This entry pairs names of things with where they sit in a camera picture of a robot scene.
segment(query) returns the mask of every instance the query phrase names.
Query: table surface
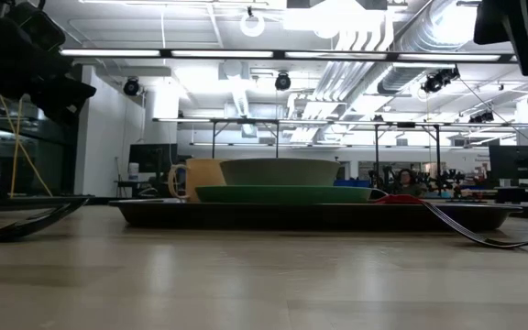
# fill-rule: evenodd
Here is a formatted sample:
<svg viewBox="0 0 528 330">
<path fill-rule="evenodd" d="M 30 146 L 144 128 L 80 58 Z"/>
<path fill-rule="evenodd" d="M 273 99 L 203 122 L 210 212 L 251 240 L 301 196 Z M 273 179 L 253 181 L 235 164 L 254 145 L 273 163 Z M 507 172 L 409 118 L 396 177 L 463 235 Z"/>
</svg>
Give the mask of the table surface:
<svg viewBox="0 0 528 330">
<path fill-rule="evenodd" d="M 87 206 L 0 244 L 0 329 L 527 328 L 528 248 L 453 233 L 140 229 Z"/>
</svg>

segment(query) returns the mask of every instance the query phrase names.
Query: computer monitor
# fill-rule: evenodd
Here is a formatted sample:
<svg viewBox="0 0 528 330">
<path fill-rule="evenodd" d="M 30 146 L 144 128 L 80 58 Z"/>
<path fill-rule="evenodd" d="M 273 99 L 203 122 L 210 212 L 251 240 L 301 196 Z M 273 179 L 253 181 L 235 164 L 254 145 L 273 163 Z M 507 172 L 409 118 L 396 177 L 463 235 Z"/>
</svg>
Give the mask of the computer monitor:
<svg viewBox="0 0 528 330">
<path fill-rule="evenodd" d="M 528 179 L 528 146 L 489 146 L 494 179 Z"/>
<path fill-rule="evenodd" d="M 129 147 L 129 162 L 138 163 L 140 173 L 167 171 L 171 167 L 171 160 L 176 164 L 176 144 L 133 144 Z"/>
</svg>

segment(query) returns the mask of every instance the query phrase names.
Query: yellow mug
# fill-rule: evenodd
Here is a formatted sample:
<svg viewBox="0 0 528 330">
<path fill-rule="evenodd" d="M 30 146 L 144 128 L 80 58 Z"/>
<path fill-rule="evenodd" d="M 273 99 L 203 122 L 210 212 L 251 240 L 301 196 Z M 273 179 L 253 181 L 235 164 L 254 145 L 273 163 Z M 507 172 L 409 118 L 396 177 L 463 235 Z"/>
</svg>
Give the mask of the yellow mug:
<svg viewBox="0 0 528 330">
<path fill-rule="evenodd" d="M 173 165 L 169 171 L 169 192 L 173 197 L 199 202 L 195 188 L 209 185 L 225 185 L 226 180 L 219 164 L 225 159 L 187 159 L 186 165 Z M 176 190 L 176 170 L 185 169 L 186 195 L 180 196 Z"/>
</svg>

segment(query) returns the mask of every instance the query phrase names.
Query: dark tray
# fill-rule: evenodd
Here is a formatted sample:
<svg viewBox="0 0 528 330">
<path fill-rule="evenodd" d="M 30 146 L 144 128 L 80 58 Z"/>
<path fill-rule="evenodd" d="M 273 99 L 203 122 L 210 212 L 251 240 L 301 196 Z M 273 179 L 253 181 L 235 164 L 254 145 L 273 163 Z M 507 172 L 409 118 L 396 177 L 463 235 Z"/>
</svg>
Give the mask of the dark tray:
<svg viewBox="0 0 528 330">
<path fill-rule="evenodd" d="M 422 205 L 241 203 L 169 203 L 162 200 L 115 201 L 133 226 L 176 229 L 249 230 L 446 230 L 448 227 Z M 438 204 L 443 212 L 472 231 L 497 229 L 520 207 Z"/>
</svg>

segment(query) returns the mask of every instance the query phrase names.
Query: red object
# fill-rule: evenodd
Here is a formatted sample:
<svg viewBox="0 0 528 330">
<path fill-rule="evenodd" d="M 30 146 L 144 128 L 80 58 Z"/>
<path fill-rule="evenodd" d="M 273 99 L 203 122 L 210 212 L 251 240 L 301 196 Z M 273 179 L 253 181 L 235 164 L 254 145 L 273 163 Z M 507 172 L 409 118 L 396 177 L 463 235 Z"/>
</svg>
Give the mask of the red object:
<svg viewBox="0 0 528 330">
<path fill-rule="evenodd" d="M 423 201 L 411 195 L 388 195 L 384 196 L 374 204 L 422 204 Z"/>
</svg>

